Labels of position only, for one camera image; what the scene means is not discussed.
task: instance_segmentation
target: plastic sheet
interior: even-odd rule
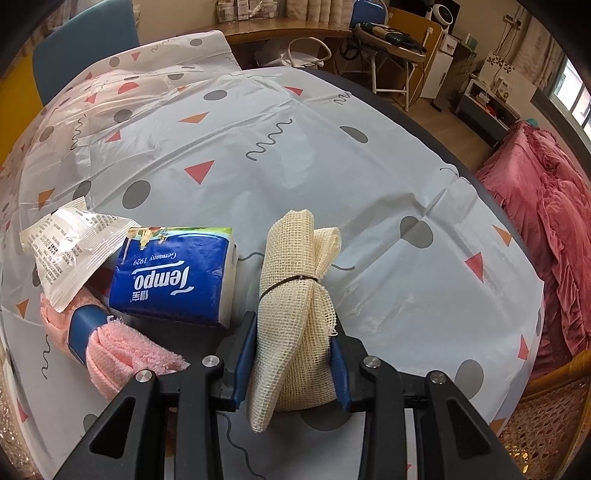
[[[84,368],[46,343],[18,233],[80,195],[93,211],[142,225],[231,226],[237,319],[256,309],[269,227],[309,209],[317,228],[341,231],[323,284],[345,331],[401,371],[443,370],[495,428],[504,422],[535,359],[543,284],[455,167],[306,72],[242,72],[221,33],[113,58],[52,100],[0,177],[1,336],[14,366],[4,371],[46,478],[105,403]],[[229,417],[233,440],[269,480],[357,478],[363,414],[277,413],[262,434],[245,409]],[[248,478],[219,421],[225,474]]]

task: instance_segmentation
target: blue gripper pad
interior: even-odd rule
[[[246,398],[248,391],[248,382],[251,378],[252,364],[254,363],[256,355],[256,318],[251,323],[244,345],[238,357],[236,364],[236,376],[234,383],[234,392],[232,394],[232,402],[234,408],[238,408],[240,403]]]
[[[74,311],[68,333],[68,348],[82,365],[86,365],[88,340],[92,332],[107,323],[107,315],[97,305],[84,305]]]
[[[335,384],[336,398],[343,409],[349,411],[352,406],[351,394],[349,392],[349,373],[345,359],[340,351],[337,337],[330,338],[330,373]]]

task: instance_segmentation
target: mesh bag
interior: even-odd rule
[[[267,236],[260,292],[294,275],[321,279],[340,251],[337,228],[314,230],[308,210],[288,212]],[[328,292],[313,279],[273,288],[259,304],[248,416],[255,432],[275,408],[300,410],[335,399],[330,335],[336,323]]]

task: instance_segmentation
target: yellow wall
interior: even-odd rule
[[[42,108],[33,77],[33,57],[27,55],[0,83],[0,165]]]

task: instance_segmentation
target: blue packaging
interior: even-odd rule
[[[227,328],[236,261],[231,228],[132,228],[117,259],[109,306]]]

